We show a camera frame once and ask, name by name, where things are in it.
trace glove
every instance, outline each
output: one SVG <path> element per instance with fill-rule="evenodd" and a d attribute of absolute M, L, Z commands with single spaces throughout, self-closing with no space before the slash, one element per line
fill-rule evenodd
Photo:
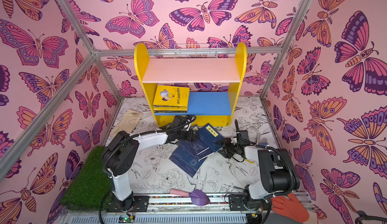
<path fill-rule="evenodd" d="M 283 196 L 278 196 L 271 198 L 272 210 L 273 212 L 289 217 L 297 222 L 305 222 L 309 219 L 309 213 L 302 205 L 302 203 L 297 199 L 297 197 L 290 193 L 288 194 L 290 200 Z"/>

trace pink shelf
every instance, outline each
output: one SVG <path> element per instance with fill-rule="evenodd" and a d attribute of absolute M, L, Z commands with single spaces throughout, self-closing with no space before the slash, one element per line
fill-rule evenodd
<path fill-rule="evenodd" d="M 150 59 L 143 83 L 240 82 L 234 58 Z"/>

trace blue shelf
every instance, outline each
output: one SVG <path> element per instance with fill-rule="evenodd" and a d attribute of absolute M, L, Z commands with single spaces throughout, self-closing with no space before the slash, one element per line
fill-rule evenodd
<path fill-rule="evenodd" d="M 227 92 L 190 92 L 188 113 L 154 113 L 156 116 L 197 115 L 230 116 L 231 107 Z"/>

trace beige cloth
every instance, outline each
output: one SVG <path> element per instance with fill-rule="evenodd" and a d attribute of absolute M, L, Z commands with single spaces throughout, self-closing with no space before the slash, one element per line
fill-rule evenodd
<path fill-rule="evenodd" d="M 114 138 L 120 131 L 125 131 L 130 134 L 137 126 L 142 116 L 143 114 L 141 112 L 128 110 L 125 115 L 123 115 L 121 121 L 113 128 L 113 130 L 111 130 L 109 136 Z"/>

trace artificial grass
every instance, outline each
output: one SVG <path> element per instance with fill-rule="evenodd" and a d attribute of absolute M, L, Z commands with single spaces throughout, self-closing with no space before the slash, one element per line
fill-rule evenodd
<path fill-rule="evenodd" d="M 102 171 L 102 153 L 104 147 L 95 147 L 87 157 L 85 164 L 60 203 L 71 211 L 97 211 L 101 199 L 110 190 L 108 175 Z M 108 208 L 107 197 L 104 209 Z"/>

